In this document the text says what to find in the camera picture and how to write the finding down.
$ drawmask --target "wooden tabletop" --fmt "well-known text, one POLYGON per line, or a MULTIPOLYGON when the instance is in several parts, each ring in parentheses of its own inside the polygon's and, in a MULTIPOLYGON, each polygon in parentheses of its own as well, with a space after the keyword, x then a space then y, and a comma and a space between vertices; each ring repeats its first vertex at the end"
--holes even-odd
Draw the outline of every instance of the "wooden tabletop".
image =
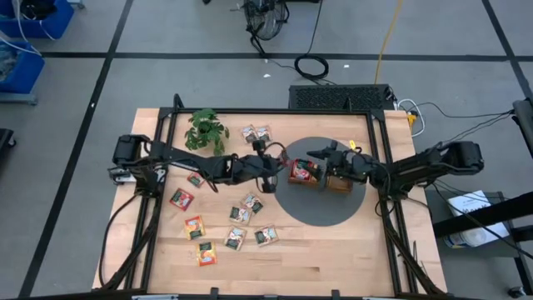
MULTIPOLYGON (((157 113, 157 109, 138 109, 132 133, 153 138, 157 113)), ((188 114, 177 117, 172 143, 175 148, 186 149, 184 134, 190 127, 187 122, 189 117, 188 114)), ((255 154, 240 136, 241 129, 251 123, 270 126, 273 139, 285 145, 301 138, 324 137, 345 145, 354 140, 364 153, 371 153, 365 117, 272 114, 222 114, 218 117, 231 132, 229 140, 225 142, 226 153, 237 153, 239 156, 255 154)), ((386 125, 393 159, 413 155, 415 151, 405 113, 386 112, 386 125)), ((377 122, 375 128, 380 158, 383 160, 377 122)), ((270 151, 272 155, 279 154, 279 150, 270 151)), ((211 156, 212 148, 195 153, 211 156)), ((372 186, 366 186, 362 205, 345 222, 330 227, 313 227, 286 213, 274 195, 259 193, 253 181, 232 187, 219 185, 220 192, 215 194, 206 184, 201 188, 192 186, 187 181, 189 173, 177 167, 169 169, 148 292, 206 294, 216 287, 220 289, 220 294, 326 296, 331 295, 332 289, 338 289, 342 296, 394 295, 385 233, 381 218, 374 213, 377 191, 372 186), (195 196, 186 212, 169 203, 177 188, 184 188, 195 196), (244 227, 248 234, 240 251, 235 251, 223 245, 228 228, 234 225, 228 219, 229 211, 249 192, 257 194, 265 207, 244 227), (188 241, 184 220, 196 215, 202 216, 207 235, 188 241), (275 224, 280 241, 258 247, 253 229, 270 223, 275 224), (217 245, 218 263, 198 267, 196 245, 206 241, 217 245)), ((133 184, 117 188, 112 213, 131 197, 133 189, 133 184)), ((418 187, 413 188, 410 197, 426 202, 423 190, 418 187)), ((140 200, 126 207, 111 227, 104 260, 105 280, 109 280, 131 250, 139 203, 140 200)), ((446 284, 428 210, 414 202, 404 201, 402 206, 409 240, 411 243, 416 241, 419 262, 423 262, 424 269, 436 286, 445 291, 446 284)), ((143 254, 137 263, 139 270, 144 263, 143 254)), ((402 290, 407 291, 405 266, 400 258, 398 267, 402 290)), ((140 275, 141 272, 137 271, 134 287, 139 286, 140 275)), ((95 278, 94 287, 98 286, 95 278)))

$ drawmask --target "black electronic device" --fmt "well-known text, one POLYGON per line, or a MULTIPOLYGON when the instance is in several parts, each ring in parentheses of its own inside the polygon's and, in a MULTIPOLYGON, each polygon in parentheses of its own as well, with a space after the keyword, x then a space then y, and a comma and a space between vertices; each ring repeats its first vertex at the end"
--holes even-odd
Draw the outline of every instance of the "black electronic device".
POLYGON ((297 85, 289 88, 292 109, 394 110, 396 97, 388 84, 297 85))
POLYGON ((247 31, 252 35, 250 43, 261 55, 265 55, 260 41, 269 41, 281 31, 289 19, 289 8, 285 0, 245 0, 242 7, 247 31))

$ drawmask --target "gray disc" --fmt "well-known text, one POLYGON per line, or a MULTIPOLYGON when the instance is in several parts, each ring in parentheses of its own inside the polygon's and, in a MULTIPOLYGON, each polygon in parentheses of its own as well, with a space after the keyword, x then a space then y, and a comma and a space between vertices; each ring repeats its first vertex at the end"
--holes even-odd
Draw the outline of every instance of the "gray disc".
MULTIPOLYGON (((324 167, 325 161, 308 156, 307 151, 322 150, 331 144, 331 139, 306 137, 286 147, 289 158, 306 159, 324 167)), ((338 143, 337 150, 348 150, 338 143)), ((365 185, 353 184, 350 193, 333 192, 327 188, 308 187, 289 183, 290 168, 278 174, 276 199, 293 218, 313 226, 331 226, 346 221, 356 213, 365 198, 365 185)))

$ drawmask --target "green leaves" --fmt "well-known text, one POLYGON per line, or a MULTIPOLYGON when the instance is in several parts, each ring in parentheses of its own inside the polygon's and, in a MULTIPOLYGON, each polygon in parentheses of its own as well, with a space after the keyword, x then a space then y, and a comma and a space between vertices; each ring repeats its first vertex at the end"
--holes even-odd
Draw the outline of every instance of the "green leaves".
POLYGON ((221 140, 221 135, 230 137, 230 131, 218 121, 217 113, 211 108, 204 108, 196 111, 189 118, 192 123, 191 129, 185 132, 185 146, 189 150, 196 150, 206 147, 211 141, 214 142, 215 147, 213 153, 217 156, 224 154, 226 151, 224 142, 221 140))

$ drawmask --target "blue bin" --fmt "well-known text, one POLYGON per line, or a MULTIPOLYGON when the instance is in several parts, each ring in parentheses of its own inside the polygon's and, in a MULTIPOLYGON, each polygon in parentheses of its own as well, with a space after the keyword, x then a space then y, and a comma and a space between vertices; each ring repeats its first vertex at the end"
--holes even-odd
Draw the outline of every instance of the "blue bin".
MULTIPOLYGON (((33 51, 28 42, 10 43, 33 51)), ((0 92, 30 93, 42 71, 42 67, 44 67, 44 59, 42 57, 33 53, 20 52, 17 57, 17 63, 11 73, 4 81, 0 81, 0 92)))
MULTIPOLYGON (((54 3, 57 8, 55 13, 42 20, 42 26, 39 21, 26 20, 21 16, 20 22, 26 38, 60 38, 68 23, 74 14, 74 9, 67 0, 43 0, 54 3)), ((10 38, 21 38, 20 29, 15 12, 13 11, 11 0, 0 0, 0 14, 10 17, 10 19, 0 19, 0 31, 10 38)))

